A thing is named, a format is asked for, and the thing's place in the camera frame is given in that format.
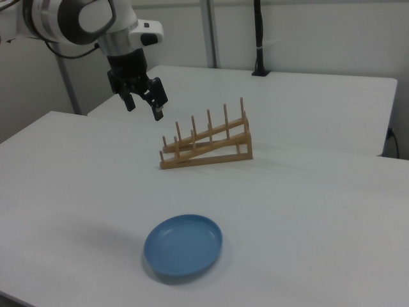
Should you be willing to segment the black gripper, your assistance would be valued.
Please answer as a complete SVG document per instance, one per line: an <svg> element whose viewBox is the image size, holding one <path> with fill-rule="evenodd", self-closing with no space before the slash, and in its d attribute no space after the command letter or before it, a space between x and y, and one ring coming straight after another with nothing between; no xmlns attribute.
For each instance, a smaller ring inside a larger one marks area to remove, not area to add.
<svg viewBox="0 0 409 307"><path fill-rule="evenodd" d="M147 62L143 49L137 49L122 56L108 56L110 65L108 79L112 91L119 94L124 101L126 109L131 112L135 109L131 93L142 95L150 105L154 119L161 120L163 106L168 102L164 86L159 77L149 79L147 76Z"/></svg>

